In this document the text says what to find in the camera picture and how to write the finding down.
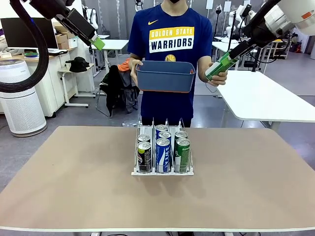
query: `black monitor screen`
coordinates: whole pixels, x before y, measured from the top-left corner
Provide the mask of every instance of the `black monitor screen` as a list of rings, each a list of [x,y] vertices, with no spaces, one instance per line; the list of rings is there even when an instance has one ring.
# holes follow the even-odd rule
[[[48,48],[57,49],[53,24],[45,18],[33,18],[42,32]],[[1,19],[5,39],[9,48],[37,48],[33,36],[20,18]]]

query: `shirt sleeve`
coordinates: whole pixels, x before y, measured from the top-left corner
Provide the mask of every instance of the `shirt sleeve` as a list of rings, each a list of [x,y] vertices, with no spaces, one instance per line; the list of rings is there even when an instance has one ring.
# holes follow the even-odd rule
[[[212,56],[212,25],[206,18],[202,19],[201,31],[202,34],[198,44],[198,60],[204,56]]]
[[[130,32],[130,39],[128,44],[128,51],[143,58],[145,56],[144,42],[142,33],[138,23],[138,13],[133,18],[132,28]]]

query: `white air purifier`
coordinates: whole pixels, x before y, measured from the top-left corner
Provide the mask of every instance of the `white air purifier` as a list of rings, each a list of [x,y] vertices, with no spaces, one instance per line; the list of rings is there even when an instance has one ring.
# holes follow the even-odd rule
[[[30,72],[24,60],[0,61],[1,82],[20,82],[29,76]],[[29,137],[39,134],[47,128],[35,88],[16,93],[0,92],[0,103],[14,136]]]

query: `navy blue t-shirt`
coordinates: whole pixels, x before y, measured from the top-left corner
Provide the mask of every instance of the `navy blue t-shirt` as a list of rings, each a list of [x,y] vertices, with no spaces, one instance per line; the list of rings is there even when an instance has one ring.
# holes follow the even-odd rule
[[[182,16],[170,16],[161,5],[136,13],[128,51],[145,60],[190,62],[211,56],[210,21],[189,8]],[[141,116],[155,120],[179,121],[193,118],[195,78],[190,93],[144,91]]]

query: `person's arm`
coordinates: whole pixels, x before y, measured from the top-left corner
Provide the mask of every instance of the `person's arm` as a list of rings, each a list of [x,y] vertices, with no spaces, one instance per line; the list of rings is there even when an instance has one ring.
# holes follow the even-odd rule
[[[130,39],[128,44],[128,51],[130,52],[129,69],[131,70],[131,77],[133,81],[138,85],[136,66],[143,65],[141,62],[145,54],[144,42],[142,38],[142,32],[139,27],[138,18],[140,13],[136,13],[133,18],[132,28],[130,32]]]
[[[198,76],[202,82],[209,83],[212,86],[225,85],[227,72],[222,72],[218,76],[214,76],[212,81],[208,81],[206,77],[206,70],[212,66],[211,62],[211,50],[212,50],[212,26],[208,19],[203,21],[202,24],[202,36],[199,42],[198,49]]]

